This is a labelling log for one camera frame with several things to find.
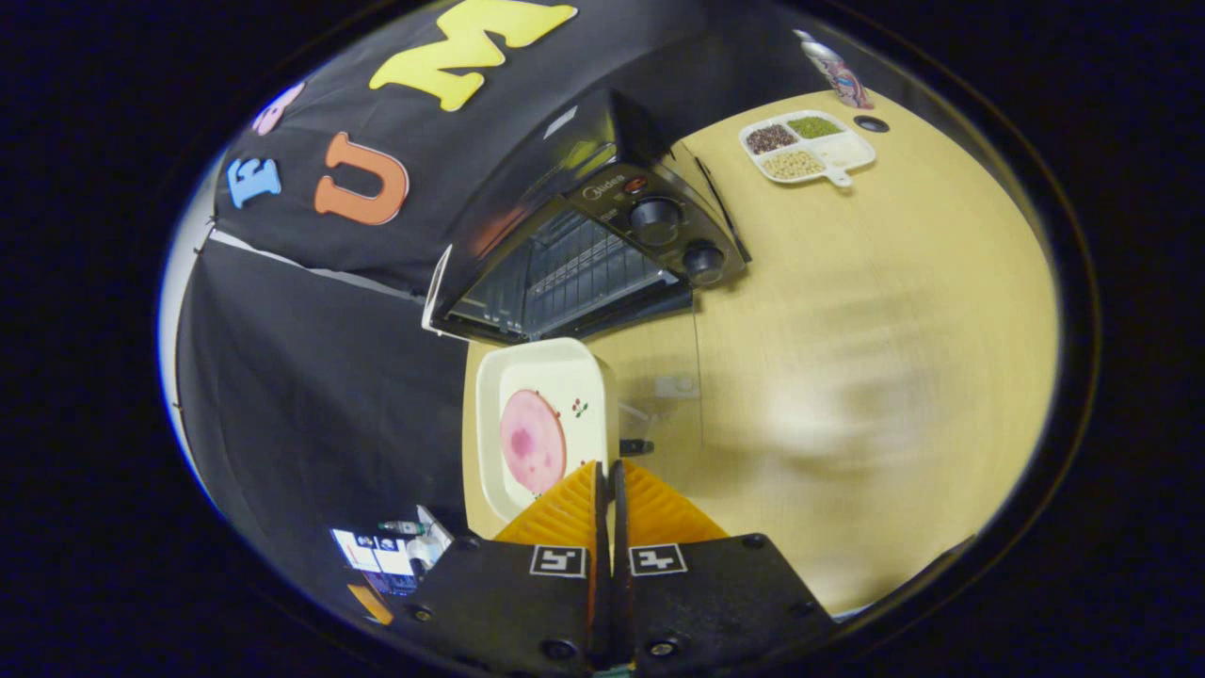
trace ham slice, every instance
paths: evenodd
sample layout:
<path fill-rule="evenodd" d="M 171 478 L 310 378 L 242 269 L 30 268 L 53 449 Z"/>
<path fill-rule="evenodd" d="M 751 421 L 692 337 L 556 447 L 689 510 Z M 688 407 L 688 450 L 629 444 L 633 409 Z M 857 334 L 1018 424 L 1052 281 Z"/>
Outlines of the ham slice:
<path fill-rule="evenodd" d="M 515 481 L 537 495 L 565 476 L 565 434 L 535 391 L 516 391 L 502 409 L 502 459 Z"/>

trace light wood tabletop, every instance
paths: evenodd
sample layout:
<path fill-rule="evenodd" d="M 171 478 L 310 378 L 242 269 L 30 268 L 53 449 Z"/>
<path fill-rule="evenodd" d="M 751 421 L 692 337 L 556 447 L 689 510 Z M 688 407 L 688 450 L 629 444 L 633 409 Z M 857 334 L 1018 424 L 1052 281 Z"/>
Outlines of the light wood tabletop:
<path fill-rule="evenodd" d="M 711 170 L 747 275 L 698 293 L 693 314 L 586 342 L 619 402 L 656 417 L 657 450 L 636 464 L 729 533 L 770 536 L 831 613 L 882 597 L 992 518 L 1041 434 L 1059 349 L 1052 272 L 1021 210 L 939 130 L 872 100 L 887 132 L 819 92 L 681 140 Z M 876 149 L 852 187 L 774 183 L 746 155 L 741 128 L 803 108 Z M 677 169 L 707 193 L 693 165 Z M 470 346 L 463 428 L 465 508 L 486 538 L 504 526 L 477 470 L 474 390 L 490 350 Z M 658 377 L 695 379 L 701 397 L 657 399 Z"/>

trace screw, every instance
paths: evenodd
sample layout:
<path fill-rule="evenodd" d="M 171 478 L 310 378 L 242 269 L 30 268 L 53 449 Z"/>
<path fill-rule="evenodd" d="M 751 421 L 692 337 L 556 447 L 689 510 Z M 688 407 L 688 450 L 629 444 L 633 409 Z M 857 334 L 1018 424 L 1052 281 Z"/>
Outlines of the screw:
<path fill-rule="evenodd" d="M 574 645 L 564 641 L 545 641 L 540 644 L 540 649 L 548 659 L 569 659 L 577 654 Z"/>
<path fill-rule="evenodd" d="M 669 641 L 662 641 L 648 645 L 648 654 L 653 656 L 670 656 L 677 652 L 677 645 Z"/>

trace white plate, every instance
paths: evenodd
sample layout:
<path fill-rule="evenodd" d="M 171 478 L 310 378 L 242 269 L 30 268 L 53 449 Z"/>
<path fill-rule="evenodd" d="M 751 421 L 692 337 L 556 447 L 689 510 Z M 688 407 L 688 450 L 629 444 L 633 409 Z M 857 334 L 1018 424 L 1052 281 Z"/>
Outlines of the white plate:
<path fill-rule="evenodd" d="M 787 120 L 793 120 L 795 118 L 803 118 L 803 117 L 824 118 L 830 123 L 841 128 L 841 131 L 836 134 L 829 134 L 827 136 L 817 136 L 816 138 L 804 138 L 803 136 L 797 134 L 794 129 L 790 129 L 790 125 L 787 124 Z M 771 124 L 782 125 L 782 128 L 786 129 L 787 132 L 795 138 L 795 142 L 788 146 L 783 146 L 781 148 L 775 148 L 774 151 L 766 151 L 765 153 L 762 154 L 754 153 L 748 145 L 750 134 L 757 131 L 758 129 L 762 129 L 763 126 L 769 126 Z M 753 160 L 754 165 L 757 165 L 757 169 L 760 170 L 766 178 L 769 178 L 770 181 L 776 181 L 778 183 L 801 183 L 804 181 L 811 181 L 813 178 L 824 176 L 837 185 L 851 185 L 853 183 L 853 179 L 851 179 L 850 175 L 846 172 L 854 167 L 860 167 L 863 165 L 868 165 L 875 161 L 874 146 L 871 146 L 865 138 L 863 138 L 860 134 L 850 129 L 847 124 L 823 111 L 810 111 L 810 110 L 793 111 L 790 113 L 775 116 L 772 118 L 765 118 L 764 120 L 758 120 L 751 125 L 745 126 L 745 129 L 741 129 L 737 137 L 741 142 L 741 148 L 745 148 L 745 152 L 748 153 L 750 159 Z M 816 173 L 798 176 L 795 178 L 775 178 L 763 166 L 763 163 L 766 160 L 766 158 L 772 158 L 774 155 L 788 153 L 792 151 L 810 152 L 813 157 L 816 157 L 821 161 L 821 164 L 824 165 L 824 169 Z"/>
<path fill-rule="evenodd" d="M 576 338 L 548 338 L 486 355 L 477 370 L 477 464 L 486 502 L 502 520 L 518 517 L 536 495 L 519 485 L 502 459 L 502 409 L 517 391 L 537 391 L 560 413 L 565 476 L 588 461 L 604 473 L 619 453 L 615 375 Z M 578 417 L 575 401 L 582 409 Z"/>

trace yellow letter m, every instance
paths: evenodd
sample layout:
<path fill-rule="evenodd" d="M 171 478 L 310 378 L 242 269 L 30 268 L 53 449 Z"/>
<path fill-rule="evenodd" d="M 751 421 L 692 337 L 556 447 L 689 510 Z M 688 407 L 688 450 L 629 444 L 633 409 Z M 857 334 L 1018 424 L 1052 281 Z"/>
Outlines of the yellow letter m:
<path fill-rule="evenodd" d="M 496 33 L 510 48 L 527 47 L 577 13 L 576 7 L 546 7 L 517 0 L 464 0 L 436 19 L 447 40 L 389 57 L 369 87 L 404 84 L 439 96 L 440 107 L 455 111 L 486 82 L 481 73 L 452 75 L 442 69 L 496 66 L 506 60 L 486 36 Z"/>

